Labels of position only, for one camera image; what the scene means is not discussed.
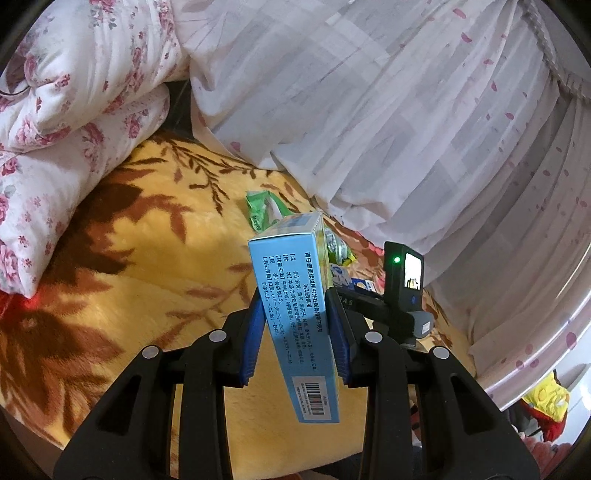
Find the yellow blanket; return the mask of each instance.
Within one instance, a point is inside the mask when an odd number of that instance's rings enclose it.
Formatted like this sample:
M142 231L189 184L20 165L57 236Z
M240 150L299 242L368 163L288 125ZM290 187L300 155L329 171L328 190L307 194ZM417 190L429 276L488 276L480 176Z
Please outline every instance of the yellow blanket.
M295 212L311 210L285 173L164 134L140 145L78 207L35 297L0 298L0 403L63 447L143 346L180 348L221 327L254 292L244 198L262 189ZM379 277L376 249L328 222L359 258L352 276ZM466 338L425 297L437 317L425 348L445 344L473 372ZM265 332L249 387L226 391L235 478L285 475L360 451L365 401L364 390L342 389L340 424L298 423Z

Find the white pillow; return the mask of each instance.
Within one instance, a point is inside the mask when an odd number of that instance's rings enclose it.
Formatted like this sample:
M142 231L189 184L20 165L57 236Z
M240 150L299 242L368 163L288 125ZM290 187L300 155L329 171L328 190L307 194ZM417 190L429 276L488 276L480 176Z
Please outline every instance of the white pillow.
M0 148L53 145L186 70L169 0L55 0L0 77Z
M51 147L0 153L0 290L31 298L74 209L164 122L161 85Z

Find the red fabric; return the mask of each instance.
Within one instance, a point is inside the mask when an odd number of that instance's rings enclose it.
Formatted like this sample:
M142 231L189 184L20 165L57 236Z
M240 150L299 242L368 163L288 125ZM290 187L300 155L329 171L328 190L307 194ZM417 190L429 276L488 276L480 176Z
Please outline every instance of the red fabric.
M525 411L538 421L545 442L553 442L562 435L566 425L566 413L564 414L562 421L557 422L552 420L545 413L536 410L534 407L530 407L524 400L520 400L520 402Z

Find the floral quilt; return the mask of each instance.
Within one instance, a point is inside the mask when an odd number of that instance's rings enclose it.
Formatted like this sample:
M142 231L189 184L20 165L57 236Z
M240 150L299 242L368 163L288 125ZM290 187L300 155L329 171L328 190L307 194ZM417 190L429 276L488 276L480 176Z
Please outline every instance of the floral quilt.
M77 208L37 294L0 297L0 404L63 447L143 346L180 348L221 327L255 289L245 193L262 189L312 209L288 174L165 133L143 142ZM359 259L354 276L380 282L381 250L327 221ZM466 338L428 294L424 308L436 328L423 346L447 345L473 372ZM265 332L249 387L226 391L234 477L289 475L360 451L366 391L342 388L339 401L341 423L298 423Z

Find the white curtain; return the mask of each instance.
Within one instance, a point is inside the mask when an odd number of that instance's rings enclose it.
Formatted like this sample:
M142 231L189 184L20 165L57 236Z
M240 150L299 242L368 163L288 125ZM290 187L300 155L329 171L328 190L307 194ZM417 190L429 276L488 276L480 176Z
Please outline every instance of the white curtain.
M552 369L590 322L591 106L558 96L549 79L530 127L469 219L426 256L444 270L430 288L468 334L479 381L500 406Z
M587 86L560 69L531 0L173 11L195 137L286 168L373 243L425 253L426 282L499 405L587 328Z

